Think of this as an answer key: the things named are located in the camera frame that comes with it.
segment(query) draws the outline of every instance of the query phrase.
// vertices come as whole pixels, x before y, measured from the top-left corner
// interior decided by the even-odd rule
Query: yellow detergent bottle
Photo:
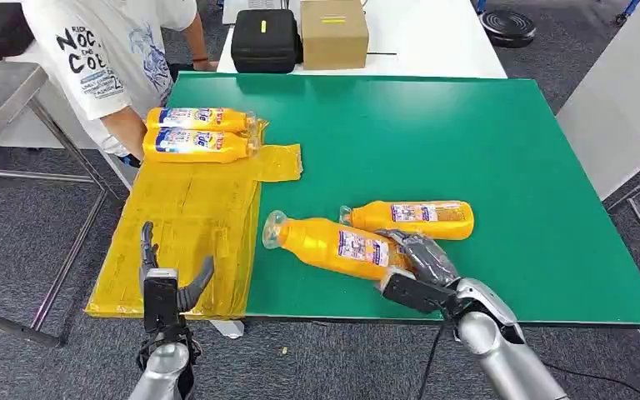
[[[186,128],[217,132],[249,132],[256,129],[253,112],[231,108],[161,108],[148,112],[146,128]]]
[[[325,218],[291,219],[278,210],[266,219],[262,242],[265,248],[285,248],[306,264],[363,279],[381,280],[389,267],[407,266],[390,239]]]
[[[400,229],[433,239],[462,240],[474,228],[466,202],[370,202],[364,207],[340,207],[339,222],[369,232]]]
[[[160,163],[231,163],[251,157],[258,148],[258,136],[179,127],[148,129],[143,139],[146,159]]]

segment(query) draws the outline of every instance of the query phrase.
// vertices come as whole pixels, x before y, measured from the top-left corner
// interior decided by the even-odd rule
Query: bottle neck
[[[356,208],[349,214],[349,225],[355,228],[364,228],[364,216]]]
[[[305,240],[305,227],[302,221],[289,218],[278,233],[278,244],[286,250],[293,250],[303,245]]]

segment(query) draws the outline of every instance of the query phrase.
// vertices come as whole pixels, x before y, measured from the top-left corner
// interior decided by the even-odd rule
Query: black cable
[[[563,368],[563,367],[558,367],[558,366],[555,366],[553,364],[549,364],[548,362],[545,362],[545,361],[543,361],[543,365],[545,365],[546,367],[549,367],[549,368],[557,369],[558,371],[560,371],[562,373],[571,373],[572,375],[578,375],[578,376],[585,377],[585,378],[594,378],[594,379],[600,379],[600,380],[608,381],[608,382],[612,382],[612,383],[619,383],[620,385],[626,386],[627,388],[630,388],[634,392],[640,394],[640,390],[635,388],[634,386],[630,385],[629,383],[622,382],[622,381],[619,381],[619,380],[611,378],[611,377],[601,377],[599,375],[592,375],[592,374],[585,373],[585,372],[575,372],[575,371],[571,371],[571,370]]]
[[[433,339],[432,341],[432,347],[431,347],[431,352],[428,354],[428,361],[426,364],[426,369],[425,371],[423,371],[423,378],[421,379],[421,387],[418,389],[418,396],[416,397],[416,400],[421,400],[423,398],[423,393],[426,390],[426,382],[428,381],[428,374],[430,373],[430,368],[431,365],[433,365],[433,359],[435,358],[435,349],[438,347],[438,341],[440,341],[440,337],[443,335],[443,331],[445,330],[445,321],[442,321],[442,323],[440,324],[440,329],[437,330],[437,334],[435,335],[435,339]],[[553,364],[550,364],[548,362],[542,361],[543,365],[545,365],[546,367],[549,368],[553,368],[556,369],[562,373],[570,373],[572,375],[578,375],[581,377],[585,377],[585,378],[592,378],[592,379],[599,379],[602,381],[608,381],[608,382],[612,382],[612,383],[618,383],[626,388],[629,388],[631,390],[633,390],[634,392],[640,394],[640,390],[637,389],[636,387],[630,385],[629,383],[623,382],[623,381],[619,381],[617,379],[611,378],[611,377],[601,377],[599,375],[592,375],[590,373],[585,373],[585,372],[576,372],[576,371],[571,371],[569,369],[566,369],[564,367],[559,367]]]
[[[421,379],[421,388],[418,389],[417,400],[421,400],[421,398],[423,398],[423,391],[426,390],[426,381],[428,380],[428,374],[430,373],[431,364],[433,364],[433,358],[435,358],[435,348],[438,346],[438,341],[440,340],[440,337],[443,335],[443,330],[445,330],[445,324],[446,324],[446,321],[443,320],[440,324],[440,329],[437,330],[435,339],[433,339],[432,341],[431,352],[428,355],[426,370],[423,371],[423,379]]]

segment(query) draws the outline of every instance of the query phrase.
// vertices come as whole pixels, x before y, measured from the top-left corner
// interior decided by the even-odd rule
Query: person's arm
[[[208,50],[205,47],[203,22],[200,20],[199,12],[195,12],[195,18],[190,23],[190,26],[182,30],[182,34],[185,35],[187,45],[190,47],[192,53],[192,67],[196,71],[209,71],[215,70],[212,66],[216,67],[209,61]]]
[[[143,137],[146,135],[146,124],[133,111],[133,108],[126,106],[99,119],[109,133],[118,139],[135,158],[143,160]]]
[[[205,47],[203,22],[194,0],[158,0],[161,26],[182,32],[192,53],[192,67],[197,71],[216,71],[217,63],[209,61]]]

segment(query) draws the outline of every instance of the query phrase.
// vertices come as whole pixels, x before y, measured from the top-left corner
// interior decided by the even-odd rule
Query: robotic arm
[[[151,244],[152,238],[153,223],[146,222],[141,230],[138,279],[149,337],[136,360],[143,374],[129,400],[186,400],[192,397],[193,365],[200,348],[181,313],[193,308],[203,294],[214,272],[213,260],[205,257],[192,282],[178,288],[178,272],[158,267],[158,246]]]
[[[447,254],[427,237],[398,230],[377,233],[403,247],[416,274],[392,269],[378,285],[385,298],[422,313],[440,310],[454,320],[456,339],[477,356],[501,398],[568,400],[526,344],[516,315],[487,285],[460,277]]]

